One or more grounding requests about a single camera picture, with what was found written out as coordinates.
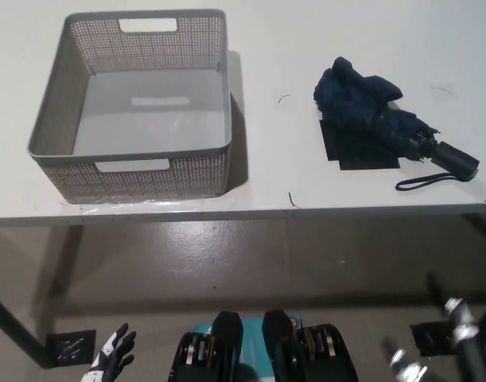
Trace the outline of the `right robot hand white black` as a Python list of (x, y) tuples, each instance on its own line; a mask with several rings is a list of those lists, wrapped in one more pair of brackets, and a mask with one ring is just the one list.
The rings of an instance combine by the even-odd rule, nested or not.
[[(480, 327), (468, 303), (462, 297), (448, 295), (441, 277), (434, 272), (426, 276), (426, 285), (434, 303), (448, 318), (452, 347), (463, 381), (486, 381), (486, 356), (480, 342)], [(444, 381), (431, 368), (415, 361), (389, 337), (382, 341), (383, 354), (397, 381)]]

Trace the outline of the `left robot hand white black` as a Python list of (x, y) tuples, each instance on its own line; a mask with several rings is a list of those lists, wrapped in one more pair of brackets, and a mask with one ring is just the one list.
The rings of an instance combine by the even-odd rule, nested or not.
[(81, 382), (114, 382), (123, 369), (134, 361), (130, 354), (134, 348), (136, 332), (125, 322), (108, 338), (96, 355)]

